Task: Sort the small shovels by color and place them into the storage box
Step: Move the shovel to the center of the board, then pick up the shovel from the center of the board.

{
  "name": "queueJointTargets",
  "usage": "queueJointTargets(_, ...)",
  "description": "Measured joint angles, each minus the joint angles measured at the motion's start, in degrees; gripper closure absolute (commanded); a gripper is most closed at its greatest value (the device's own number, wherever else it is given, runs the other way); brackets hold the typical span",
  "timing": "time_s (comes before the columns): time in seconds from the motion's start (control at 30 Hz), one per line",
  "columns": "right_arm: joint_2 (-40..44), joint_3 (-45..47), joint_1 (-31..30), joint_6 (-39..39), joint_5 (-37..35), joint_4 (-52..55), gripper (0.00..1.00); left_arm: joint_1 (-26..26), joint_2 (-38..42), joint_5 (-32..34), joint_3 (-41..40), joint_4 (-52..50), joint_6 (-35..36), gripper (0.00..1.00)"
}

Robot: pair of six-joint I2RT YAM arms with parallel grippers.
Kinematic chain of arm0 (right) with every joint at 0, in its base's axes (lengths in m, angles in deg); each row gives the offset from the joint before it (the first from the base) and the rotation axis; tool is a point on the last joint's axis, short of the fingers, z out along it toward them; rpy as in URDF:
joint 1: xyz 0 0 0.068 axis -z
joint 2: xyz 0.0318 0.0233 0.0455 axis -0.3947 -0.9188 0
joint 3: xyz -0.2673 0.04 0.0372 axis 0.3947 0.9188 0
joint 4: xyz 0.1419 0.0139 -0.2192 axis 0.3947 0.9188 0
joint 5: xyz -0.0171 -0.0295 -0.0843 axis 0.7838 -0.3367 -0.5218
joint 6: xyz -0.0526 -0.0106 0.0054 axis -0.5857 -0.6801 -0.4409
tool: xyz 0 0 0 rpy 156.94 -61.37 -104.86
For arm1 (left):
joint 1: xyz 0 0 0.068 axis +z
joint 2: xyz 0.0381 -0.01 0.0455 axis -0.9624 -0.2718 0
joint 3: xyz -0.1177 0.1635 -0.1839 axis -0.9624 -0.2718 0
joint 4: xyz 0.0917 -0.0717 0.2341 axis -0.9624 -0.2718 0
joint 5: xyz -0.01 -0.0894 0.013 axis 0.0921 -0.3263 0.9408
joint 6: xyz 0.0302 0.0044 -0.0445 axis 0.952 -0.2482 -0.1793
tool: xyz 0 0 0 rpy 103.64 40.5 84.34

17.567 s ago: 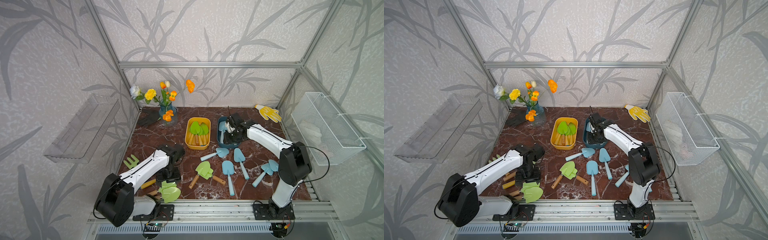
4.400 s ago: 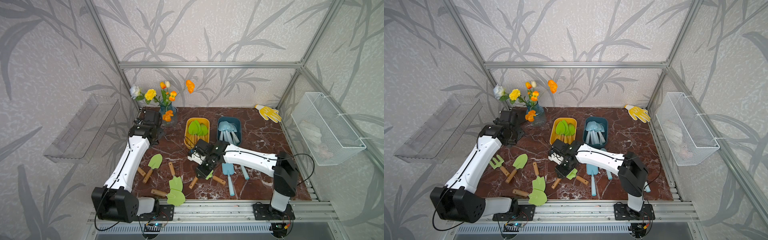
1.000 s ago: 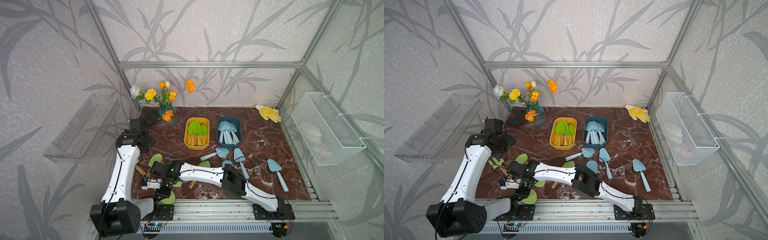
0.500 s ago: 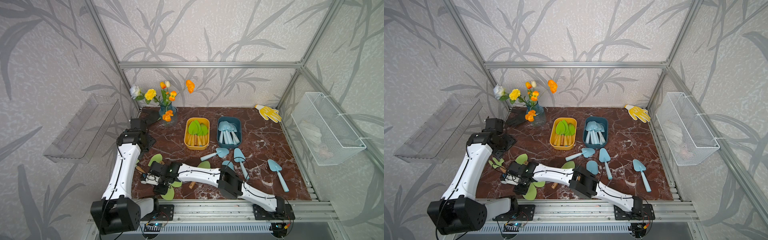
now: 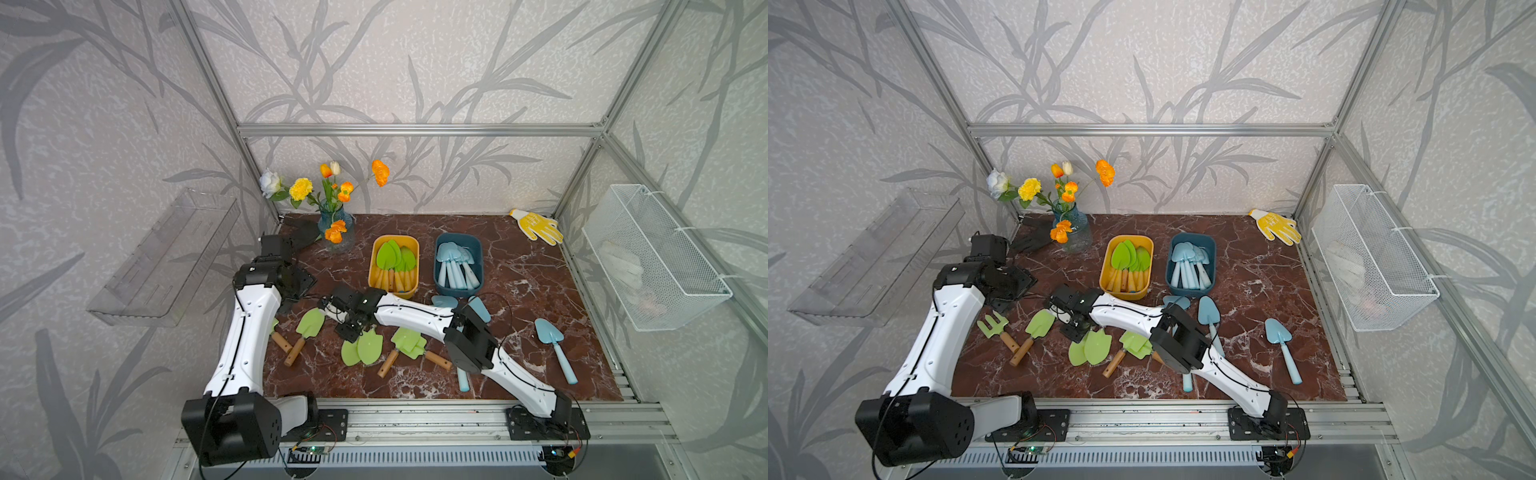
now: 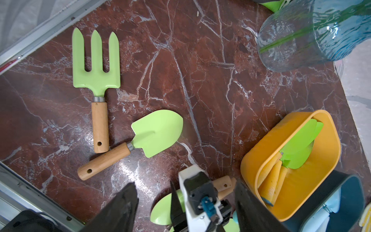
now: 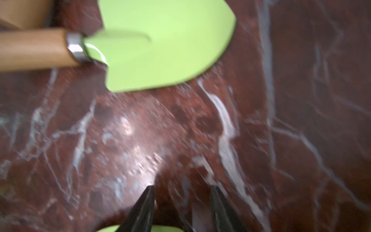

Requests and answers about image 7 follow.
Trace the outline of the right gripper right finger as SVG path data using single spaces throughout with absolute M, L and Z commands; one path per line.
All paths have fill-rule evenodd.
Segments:
M 218 186 L 211 187 L 210 200 L 214 232 L 249 232 Z

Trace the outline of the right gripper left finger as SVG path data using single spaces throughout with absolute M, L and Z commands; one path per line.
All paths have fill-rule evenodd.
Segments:
M 154 210 L 155 187 L 147 186 L 121 226 L 123 226 L 124 229 L 130 229 L 145 225 L 153 225 Z

